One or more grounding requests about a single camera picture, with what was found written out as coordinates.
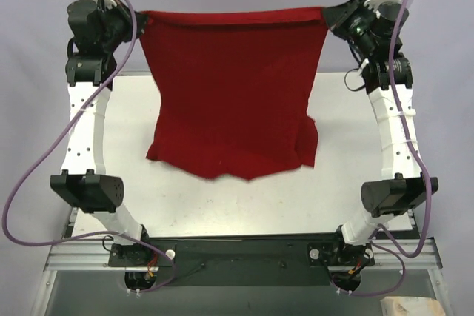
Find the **red cloth garment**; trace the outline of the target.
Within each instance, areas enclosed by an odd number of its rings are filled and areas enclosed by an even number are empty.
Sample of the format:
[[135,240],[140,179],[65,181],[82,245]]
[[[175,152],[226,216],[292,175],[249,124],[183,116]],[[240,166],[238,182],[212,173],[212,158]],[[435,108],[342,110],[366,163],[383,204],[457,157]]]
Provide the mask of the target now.
[[161,97],[149,160],[206,179],[314,166],[320,7],[148,18],[141,46]]

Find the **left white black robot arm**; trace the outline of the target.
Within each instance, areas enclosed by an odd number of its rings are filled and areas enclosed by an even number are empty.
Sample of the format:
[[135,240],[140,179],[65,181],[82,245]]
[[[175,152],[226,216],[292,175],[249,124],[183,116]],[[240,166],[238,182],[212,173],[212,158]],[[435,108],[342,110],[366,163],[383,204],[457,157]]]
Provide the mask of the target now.
[[73,32],[65,66],[72,127],[61,172],[51,176],[50,187],[71,207],[99,221],[140,266],[151,259],[152,247],[141,240],[144,228],[124,205],[123,180],[108,175],[104,163],[105,113],[117,69],[113,53],[138,31],[120,0],[78,0],[67,14]]

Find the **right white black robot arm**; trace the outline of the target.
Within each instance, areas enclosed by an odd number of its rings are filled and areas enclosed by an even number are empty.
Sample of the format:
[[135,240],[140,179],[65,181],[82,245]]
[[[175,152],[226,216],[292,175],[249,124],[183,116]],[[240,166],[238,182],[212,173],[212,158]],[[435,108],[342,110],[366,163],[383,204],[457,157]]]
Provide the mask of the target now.
[[347,250],[367,245],[380,226],[425,202],[438,190],[438,179],[426,179],[419,165],[412,69],[395,28],[397,18],[409,15],[401,0],[349,0],[322,14],[358,62],[381,142],[381,180],[362,184],[361,208],[338,228],[339,247]]

